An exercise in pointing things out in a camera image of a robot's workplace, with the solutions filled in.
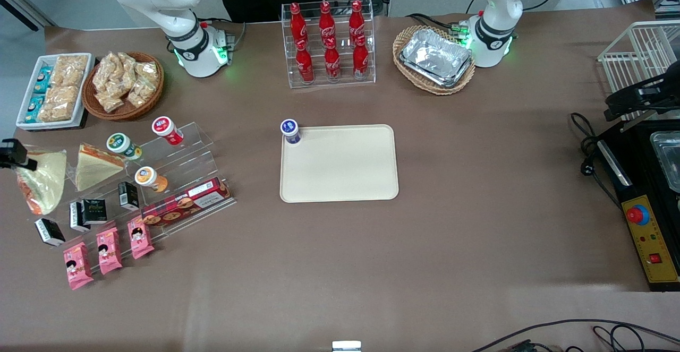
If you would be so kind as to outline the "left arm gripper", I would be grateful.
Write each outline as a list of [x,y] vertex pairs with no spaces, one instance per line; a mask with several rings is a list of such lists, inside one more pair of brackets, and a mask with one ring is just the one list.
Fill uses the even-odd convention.
[[653,110],[665,113],[678,110],[679,76],[663,74],[616,91],[606,98],[605,120],[630,121],[638,111]]

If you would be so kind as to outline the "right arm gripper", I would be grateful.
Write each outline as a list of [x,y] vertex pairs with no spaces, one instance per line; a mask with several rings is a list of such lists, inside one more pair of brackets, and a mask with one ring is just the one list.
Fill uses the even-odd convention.
[[37,170],[37,161],[28,158],[27,150],[17,139],[3,139],[1,141],[1,166],[14,166],[29,171]]

